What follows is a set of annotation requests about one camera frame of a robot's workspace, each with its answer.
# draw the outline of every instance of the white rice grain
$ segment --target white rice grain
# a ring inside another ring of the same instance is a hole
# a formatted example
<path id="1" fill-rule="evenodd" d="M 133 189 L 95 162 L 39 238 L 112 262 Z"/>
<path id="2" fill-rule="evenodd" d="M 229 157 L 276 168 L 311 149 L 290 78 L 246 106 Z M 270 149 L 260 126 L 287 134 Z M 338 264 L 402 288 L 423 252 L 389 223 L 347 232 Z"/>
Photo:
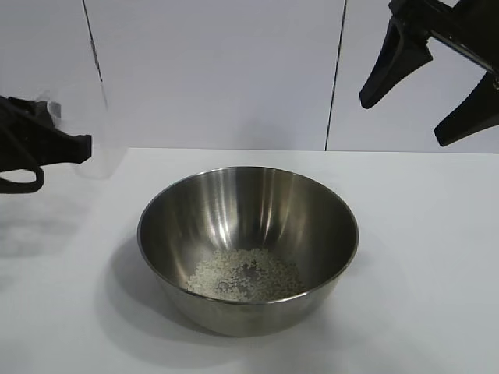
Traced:
<path id="1" fill-rule="evenodd" d="M 283 263 L 267 249 L 217 250 L 197 265 L 187 289 L 236 302 L 267 302 L 305 291 L 296 265 Z"/>

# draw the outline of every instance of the white panel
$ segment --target white panel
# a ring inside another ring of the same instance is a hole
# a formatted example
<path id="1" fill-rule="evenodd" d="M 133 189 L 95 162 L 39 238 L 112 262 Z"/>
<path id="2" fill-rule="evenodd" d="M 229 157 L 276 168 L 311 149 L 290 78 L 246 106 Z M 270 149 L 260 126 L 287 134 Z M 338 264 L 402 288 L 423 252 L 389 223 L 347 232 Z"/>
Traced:
<path id="1" fill-rule="evenodd" d="M 328 149 L 498 152 L 499 128 L 446 148 L 438 145 L 434 128 L 469 95 L 484 71 L 437 41 L 429 44 L 431 63 L 372 109 L 360 106 L 359 91 L 379 55 L 391 15 L 387 5 L 387 0 L 348 2 Z"/>
<path id="2" fill-rule="evenodd" d="M 130 146 L 323 150 L 343 0 L 90 0 Z"/>
<path id="3" fill-rule="evenodd" d="M 0 11 L 0 95 L 98 79 L 79 0 L 4 0 Z"/>

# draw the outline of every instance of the white table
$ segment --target white table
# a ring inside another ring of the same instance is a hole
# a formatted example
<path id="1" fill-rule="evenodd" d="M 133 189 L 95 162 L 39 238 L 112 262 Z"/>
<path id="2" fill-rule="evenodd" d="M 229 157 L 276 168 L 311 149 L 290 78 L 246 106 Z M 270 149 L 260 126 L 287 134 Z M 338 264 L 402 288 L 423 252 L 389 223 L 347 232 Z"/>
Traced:
<path id="1" fill-rule="evenodd" d="M 137 250 L 147 202 L 226 165 L 297 171 L 331 187 L 359 252 L 326 304 L 285 332 L 200 333 Z M 499 372 L 499 156 L 130 150 L 106 182 L 46 168 L 0 196 L 0 372 Z"/>

